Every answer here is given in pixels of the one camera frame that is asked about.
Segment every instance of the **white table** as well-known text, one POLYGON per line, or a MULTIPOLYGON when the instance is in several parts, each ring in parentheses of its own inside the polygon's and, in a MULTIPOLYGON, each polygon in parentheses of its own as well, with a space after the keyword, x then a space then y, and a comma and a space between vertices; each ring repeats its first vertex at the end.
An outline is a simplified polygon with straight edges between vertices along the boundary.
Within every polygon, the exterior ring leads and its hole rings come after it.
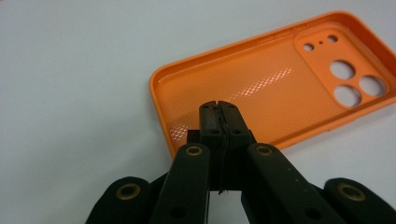
MULTIPOLYGON (((396 1, 0 1, 0 223, 83 223, 125 176, 171 158, 149 95, 158 67, 335 9, 396 51, 396 1)), ((283 152, 305 178, 357 180, 396 207, 396 105, 283 152)), ((212 193, 209 223, 248 223, 212 193)))

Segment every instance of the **orange phone case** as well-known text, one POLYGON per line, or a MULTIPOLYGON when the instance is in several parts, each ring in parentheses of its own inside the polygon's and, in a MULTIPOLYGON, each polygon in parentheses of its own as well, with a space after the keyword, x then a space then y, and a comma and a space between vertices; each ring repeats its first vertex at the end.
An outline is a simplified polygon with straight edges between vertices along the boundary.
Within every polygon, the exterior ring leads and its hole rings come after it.
POLYGON ((257 141, 284 148, 394 103, 395 64, 357 18, 332 12, 163 66, 149 87, 172 157, 213 100, 237 105, 257 141))

